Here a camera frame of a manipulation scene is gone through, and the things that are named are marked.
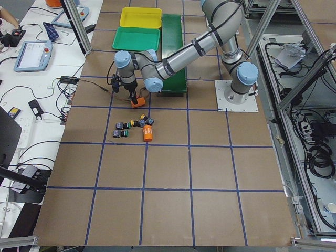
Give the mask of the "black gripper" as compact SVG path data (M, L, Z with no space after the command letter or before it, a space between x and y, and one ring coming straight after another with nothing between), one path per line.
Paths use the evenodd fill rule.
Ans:
M138 98L136 94L136 88L137 88L137 80L134 79L130 83L123 82L123 86L126 90L130 93L130 98L133 104L138 104Z

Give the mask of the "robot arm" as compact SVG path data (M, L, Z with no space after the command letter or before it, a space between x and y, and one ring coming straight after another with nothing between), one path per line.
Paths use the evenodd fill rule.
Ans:
M254 64L243 58L243 51L235 39L242 21L241 5L236 1L201 1L200 6L208 21L207 31L168 57L158 60L153 49L138 53L117 52L113 63L118 74L108 82L112 90L117 93L120 87L124 87L131 101L137 103L135 71L140 71L149 92L160 92L164 80L219 47L223 52L222 63L232 77L230 86L224 91L224 98L236 105L245 103L259 72Z

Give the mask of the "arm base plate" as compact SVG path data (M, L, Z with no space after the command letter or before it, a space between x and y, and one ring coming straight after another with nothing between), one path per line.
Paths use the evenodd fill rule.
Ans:
M253 87L246 94L231 89L231 80L215 80L217 110L219 112L259 112Z

